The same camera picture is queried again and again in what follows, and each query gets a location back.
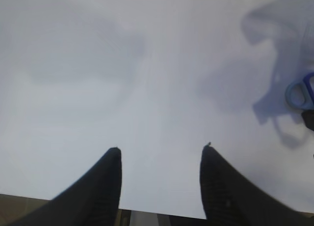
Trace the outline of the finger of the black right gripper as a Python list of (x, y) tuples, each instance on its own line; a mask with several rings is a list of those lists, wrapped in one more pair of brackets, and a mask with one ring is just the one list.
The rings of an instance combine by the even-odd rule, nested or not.
[(314, 131), (314, 110), (306, 110), (301, 113), (305, 126)]

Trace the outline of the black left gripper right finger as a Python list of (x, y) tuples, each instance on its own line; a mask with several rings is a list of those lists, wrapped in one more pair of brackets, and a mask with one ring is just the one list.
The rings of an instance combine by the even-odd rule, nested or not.
[(259, 189), (210, 143), (202, 151), (200, 189), (210, 226), (312, 226), (309, 218)]

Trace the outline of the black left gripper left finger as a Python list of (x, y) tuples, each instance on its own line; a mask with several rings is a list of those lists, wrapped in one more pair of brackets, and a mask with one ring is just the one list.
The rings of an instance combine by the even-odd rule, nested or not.
[(110, 148), (72, 186), (13, 226), (112, 226), (122, 186), (121, 150)]

